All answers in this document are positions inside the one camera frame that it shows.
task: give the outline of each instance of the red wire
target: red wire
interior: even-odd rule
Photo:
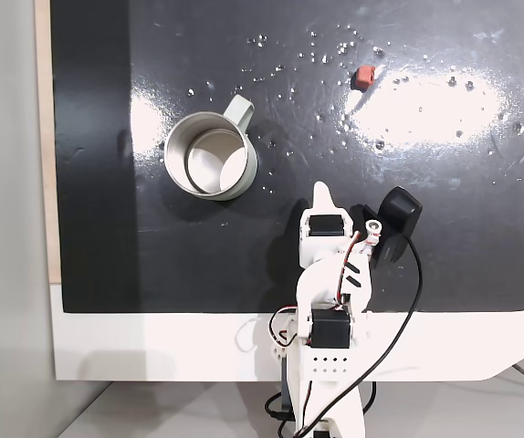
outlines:
[[[337,302],[342,305],[341,303],[341,286],[343,285],[343,276],[345,275],[345,265],[347,264],[347,260],[350,258],[351,250],[357,244],[357,241],[360,239],[360,232],[356,231],[353,234],[353,237],[351,238],[350,247],[347,248],[347,252],[345,253],[345,257],[343,257],[343,266],[341,267],[341,273],[339,275],[339,284],[337,285]]]

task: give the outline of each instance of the black cable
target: black cable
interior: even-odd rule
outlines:
[[[372,382],[372,395],[370,396],[370,399],[366,403],[366,405],[363,407],[363,413],[367,413],[367,411],[370,410],[370,408],[373,405],[373,402],[375,402],[375,392],[376,392],[376,384],[375,381]]]
[[[416,261],[416,267],[418,268],[418,288],[416,289],[416,295],[414,296],[414,301],[412,305],[410,306],[410,309],[408,310],[408,315],[406,316],[406,319],[402,323],[402,326],[398,329],[398,332],[396,333],[396,336],[394,336],[392,342],[388,346],[388,348],[385,350],[385,352],[380,356],[380,358],[371,365],[371,367],[365,371],[358,380],[356,380],[354,383],[352,383],[345,391],[343,391],[341,394],[339,394],[335,399],[327,405],[325,409],[323,409],[317,417],[309,424],[308,426],[303,426],[299,431],[297,431],[294,434],[293,438],[303,438],[307,434],[309,434],[312,429],[319,424],[320,419],[325,416],[329,410],[335,406],[343,397],[345,397],[347,394],[349,394],[353,388],[358,386],[360,383],[362,383],[366,377],[368,377],[378,366],[383,362],[386,357],[390,354],[390,351],[395,347],[395,345],[398,343],[398,339],[402,336],[404,330],[406,329],[406,326],[408,325],[408,322],[410,322],[410,319],[412,318],[412,315],[414,311],[416,310],[416,306],[418,305],[418,301],[420,300],[420,296],[423,291],[423,267],[420,261],[420,256],[418,255],[418,252],[416,251],[416,248],[414,247],[414,243],[410,237],[407,237],[405,235],[402,235],[406,242],[408,242],[408,245],[410,246],[410,249],[412,250],[412,254],[414,255],[414,260]]]
[[[280,308],[279,310],[277,310],[276,312],[274,312],[272,314],[272,316],[270,317],[270,321],[268,322],[268,333],[270,333],[270,336],[272,337],[272,339],[280,346],[280,347],[283,347],[283,348],[286,348],[286,347],[289,347],[290,344],[292,344],[292,342],[295,340],[295,338],[297,337],[297,334],[295,333],[294,335],[292,335],[292,338],[290,338],[290,341],[287,342],[286,344],[283,343],[283,342],[280,342],[280,340],[277,338],[277,335],[274,334],[274,329],[272,329],[272,322],[274,321],[274,318],[275,316],[281,311],[281,310],[284,310],[284,311],[289,311],[289,310],[296,310],[296,306],[288,306],[286,308]]]
[[[294,412],[292,411],[292,408],[290,408],[290,411],[288,411],[289,415],[294,415]],[[285,424],[287,423],[287,420],[283,420],[282,423],[278,427],[278,438],[284,438],[282,436],[282,430],[284,429]]]
[[[309,404],[310,399],[310,390],[313,387],[313,381],[309,382],[309,389],[307,390],[307,398],[305,399],[305,402],[302,405],[302,424],[305,423],[305,413],[307,412],[307,405]]]
[[[281,411],[273,411],[270,409],[270,404],[274,401],[280,398],[282,395],[282,392],[277,392],[272,397],[270,397],[268,400],[266,400],[266,403],[264,403],[264,410],[268,415],[270,415],[275,420],[279,421],[287,421],[287,422],[294,422],[295,416],[294,412],[281,412]]]

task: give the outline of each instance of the black table surface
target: black table surface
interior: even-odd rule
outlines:
[[[524,309],[524,2],[53,0],[52,47],[66,312],[294,303],[316,181],[348,209],[397,185],[424,205],[420,311]],[[196,199],[163,142],[236,92],[257,177]],[[406,310],[410,252],[372,281],[371,310]]]

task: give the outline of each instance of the gray wall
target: gray wall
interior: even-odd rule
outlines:
[[[55,437],[104,383],[56,382],[32,0],[0,0],[0,437]]]

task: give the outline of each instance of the white floor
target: white floor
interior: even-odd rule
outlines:
[[[276,390],[267,383],[112,383],[61,438],[276,437],[278,422],[263,408]],[[364,384],[365,401],[369,391]],[[524,377],[508,369],[488,381],[381,383],[366,432],[368,438],[524,437]]]

